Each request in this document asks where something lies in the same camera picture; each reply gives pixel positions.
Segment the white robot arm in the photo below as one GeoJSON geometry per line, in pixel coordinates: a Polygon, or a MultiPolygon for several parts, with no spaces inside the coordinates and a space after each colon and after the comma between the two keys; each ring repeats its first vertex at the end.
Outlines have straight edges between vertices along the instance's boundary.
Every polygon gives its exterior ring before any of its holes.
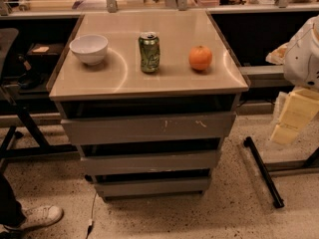
{"type": "Polygon", "coordinates": [[[319,16],[312,17],[266,61],[283,66],[284,78],[294,85],[283,103],[271,140],[291,143],[319,112],[319,16]]]}

